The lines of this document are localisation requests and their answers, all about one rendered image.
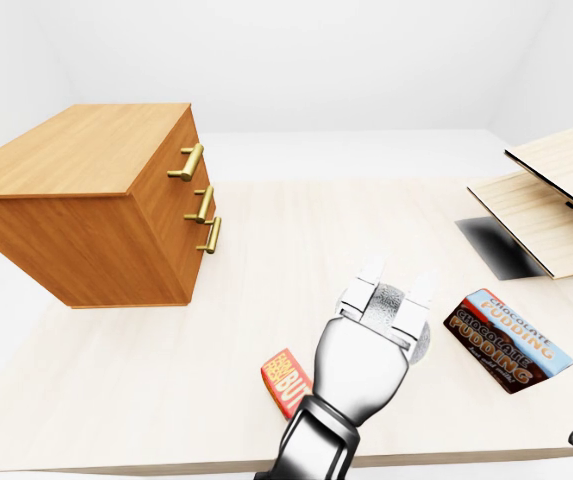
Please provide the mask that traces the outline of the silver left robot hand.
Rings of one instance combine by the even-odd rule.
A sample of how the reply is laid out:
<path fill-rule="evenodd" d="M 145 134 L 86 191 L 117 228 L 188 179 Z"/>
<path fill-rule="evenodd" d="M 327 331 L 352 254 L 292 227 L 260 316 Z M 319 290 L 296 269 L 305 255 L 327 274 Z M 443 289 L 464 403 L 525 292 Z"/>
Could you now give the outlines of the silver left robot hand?
<path fill-rule="evenodd" d="M 314 395 L 354 426 L 391 400 L 430 343 L 437 274 L 421 274 L 404 292 L 380 281 L 383 269 L 375 259 L 350 281 L 315 354 Z"/>

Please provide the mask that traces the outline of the chocolate pudding box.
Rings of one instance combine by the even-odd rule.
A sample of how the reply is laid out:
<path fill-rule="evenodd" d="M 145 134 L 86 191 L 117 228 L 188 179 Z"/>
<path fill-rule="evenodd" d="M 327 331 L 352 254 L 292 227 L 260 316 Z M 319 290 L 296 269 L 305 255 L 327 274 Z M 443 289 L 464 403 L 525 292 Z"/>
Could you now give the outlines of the chocolate pudding box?
<path fill-rule="evenodd" d="M 509 394 L 573 365 L 568 354 L 488 289 L 467 295 L 444 326 Z"/>

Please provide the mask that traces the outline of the pale wooden slat tray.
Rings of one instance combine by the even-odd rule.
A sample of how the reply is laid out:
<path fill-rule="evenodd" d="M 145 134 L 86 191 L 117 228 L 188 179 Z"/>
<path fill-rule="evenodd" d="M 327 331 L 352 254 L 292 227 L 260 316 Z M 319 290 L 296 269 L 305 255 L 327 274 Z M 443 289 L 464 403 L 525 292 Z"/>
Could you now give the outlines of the pale wooden slat tray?
<path fill-rule="evenodd" d="M 505 154 L 520 171 L 468 190 L 550 277 L 573 276 L 573 128 Z"/>

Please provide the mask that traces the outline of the red butter box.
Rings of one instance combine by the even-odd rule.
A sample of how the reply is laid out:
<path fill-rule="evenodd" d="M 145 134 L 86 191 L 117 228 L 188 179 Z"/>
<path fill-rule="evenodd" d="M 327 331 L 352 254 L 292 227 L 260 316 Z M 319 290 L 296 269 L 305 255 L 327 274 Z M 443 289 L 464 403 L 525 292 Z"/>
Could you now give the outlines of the red butter box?
<path fill-rule="evenodd" d="M 288 348 L 261 367 L 263 382 L 283 416 L 290 420 L 313 383 Z"/>

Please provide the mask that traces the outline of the wooden cabinet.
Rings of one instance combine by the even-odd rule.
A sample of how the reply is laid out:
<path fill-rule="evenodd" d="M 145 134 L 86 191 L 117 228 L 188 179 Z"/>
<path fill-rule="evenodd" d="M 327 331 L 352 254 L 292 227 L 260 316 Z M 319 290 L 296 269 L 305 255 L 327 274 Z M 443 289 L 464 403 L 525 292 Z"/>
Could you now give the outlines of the wooden cabinet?
<path fill-rule="evenodd" d="M 0 252 L 71 307 L 182 305 L 132 186 L 188 106 L 74 105 L 0 147 Z"/>

